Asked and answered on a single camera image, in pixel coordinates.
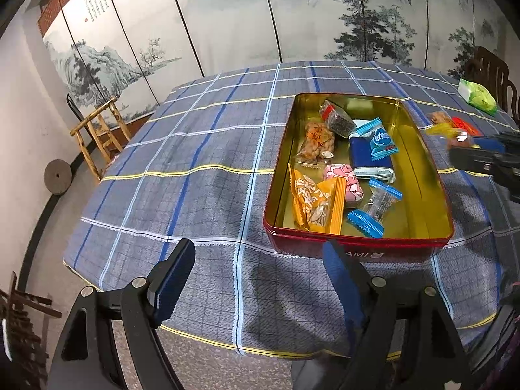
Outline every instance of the green tissue package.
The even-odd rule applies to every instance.
[[[494,116],[497,112],[497,102],[495,98],[493,98],[489,91],[481,84],[460,79],[458,92],[459,95],[464,98],[464,101],[469,105],[477,107],[484,113]]]

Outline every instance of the round disc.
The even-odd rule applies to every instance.
[[[52,160],[45,168],[43,181],[51,193],[63,195],[72,183],[72,170],[69,163],[59,159]]]

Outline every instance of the blue candy wrapper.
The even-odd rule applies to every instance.
[[[402,193],[376,179],[370,179],[368,185],[372,188],[370,200],[361,209],[351,211],[347,219],[366,236],[382,238],[385,230],[381,219],[393,203],[402,199]]]
[[[373,160],[379,160],[399,152],[399,148],[397,148],[392,141],[392,138],[384,128],[379,117],[358,127],[354,133],[370,141]]]

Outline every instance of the brown chair back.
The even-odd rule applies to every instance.
[[[520,123],[518,115],[518,94],[516,87],[509,80],[509,68],[505,61],[495,56],[482,46],[475,49],[475,54],[464,66],[464,78],[483,85],[495,98],[498,106]],[[508,88],[512,98],[508,104]]]

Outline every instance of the painted mountain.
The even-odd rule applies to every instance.
[[[83,106],[100,105],[110,96],[119,97],[128,85],[142,77],[139,69],[124,62],[109,46],[97,51],[85,41],[76,43],[83,64],[74,46],[58,52],[51,42],[45,45],[61,79]]]

